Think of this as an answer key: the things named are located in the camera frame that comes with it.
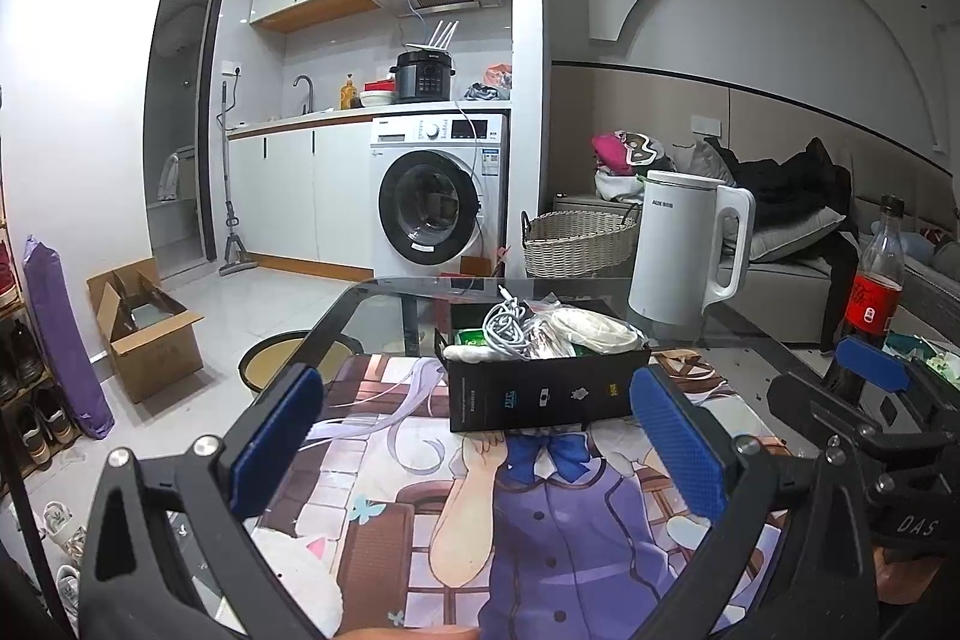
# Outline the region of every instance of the human hand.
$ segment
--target human hand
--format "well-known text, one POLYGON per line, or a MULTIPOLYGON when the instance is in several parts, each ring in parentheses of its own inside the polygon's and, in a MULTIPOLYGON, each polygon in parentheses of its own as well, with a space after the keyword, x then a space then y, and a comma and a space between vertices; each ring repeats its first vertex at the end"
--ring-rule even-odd
POLYGON ((467 472, 496 472, 507 461, 503 432, 477 432, 464 437, 464 466, 467 472))

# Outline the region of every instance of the bathroom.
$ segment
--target bathroom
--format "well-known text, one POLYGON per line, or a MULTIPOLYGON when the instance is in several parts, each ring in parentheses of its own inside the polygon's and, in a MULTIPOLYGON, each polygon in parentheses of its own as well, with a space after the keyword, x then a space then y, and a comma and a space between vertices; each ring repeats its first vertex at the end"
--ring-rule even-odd
POLYGON ((161 277, 206 263, 195 142, 198 74, 210 0, 160 0, 147 69, 143 180, 161 277))

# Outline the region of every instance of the electric kettle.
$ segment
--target electric kettle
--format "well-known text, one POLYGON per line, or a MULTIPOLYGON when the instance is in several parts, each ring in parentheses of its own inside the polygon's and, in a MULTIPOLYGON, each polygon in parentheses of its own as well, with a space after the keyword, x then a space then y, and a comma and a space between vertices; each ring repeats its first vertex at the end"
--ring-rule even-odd
POLYGON ((721 180, 649 172, 640 214, 637 262, 628 299, 645 319, 675 326, 700 321, 708 304, 733 296, 747 274, 754 234, 754 195, 721 180), (736 217, 730 283, 717 266, 725 218, 736 217))

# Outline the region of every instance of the red bottle label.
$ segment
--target red bottle label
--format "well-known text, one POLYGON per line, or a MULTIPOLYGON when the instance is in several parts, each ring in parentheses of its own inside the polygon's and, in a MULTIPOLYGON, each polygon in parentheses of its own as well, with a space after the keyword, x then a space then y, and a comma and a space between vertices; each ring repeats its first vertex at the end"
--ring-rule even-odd
POLYGON ((857 273, 845 317, 858 329, 883 335, 890 330, 890 321, 900 294, 899 287, 885 286, 880 281, 857 273))

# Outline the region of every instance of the anime mouse pad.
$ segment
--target anime mouse pad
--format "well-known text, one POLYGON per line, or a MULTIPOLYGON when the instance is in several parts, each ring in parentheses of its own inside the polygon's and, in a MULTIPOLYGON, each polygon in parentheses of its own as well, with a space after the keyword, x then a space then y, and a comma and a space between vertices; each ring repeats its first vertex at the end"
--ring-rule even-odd
MULTIPOLYGON (((786 453, 698 354, 653 360, 731 434, 786 453)), ((451 434, 443 379, 436 359, 341 367, 251 533, 281 582, 328 636, 443 627, 484 640, 627 640, 709 522, 690 513, 632 418, 451 434)), ((750 605, 780 520, 769 519, 717 629, 750 605)), ((225 603, 218 619, 235 626, 225 603)))

